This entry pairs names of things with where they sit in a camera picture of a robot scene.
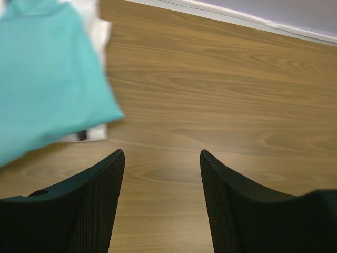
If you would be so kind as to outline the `teal t shirt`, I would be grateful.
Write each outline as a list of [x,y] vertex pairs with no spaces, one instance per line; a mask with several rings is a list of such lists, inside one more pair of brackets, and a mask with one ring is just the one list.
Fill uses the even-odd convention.
[[1,15],[1,165],[124,114],[70,1],[9,1]]

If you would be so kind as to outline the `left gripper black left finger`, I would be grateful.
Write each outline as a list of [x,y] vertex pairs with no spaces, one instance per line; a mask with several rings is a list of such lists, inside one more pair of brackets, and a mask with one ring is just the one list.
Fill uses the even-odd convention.
[[29,196],[1,200],[1,252],[108,252],[125,168],[122,150]]

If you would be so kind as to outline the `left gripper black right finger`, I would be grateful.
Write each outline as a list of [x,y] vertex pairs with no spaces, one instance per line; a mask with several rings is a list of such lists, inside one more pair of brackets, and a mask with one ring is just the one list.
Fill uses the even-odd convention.
[[200,154],[215,252],[336,252],[336,190],[292,196]]

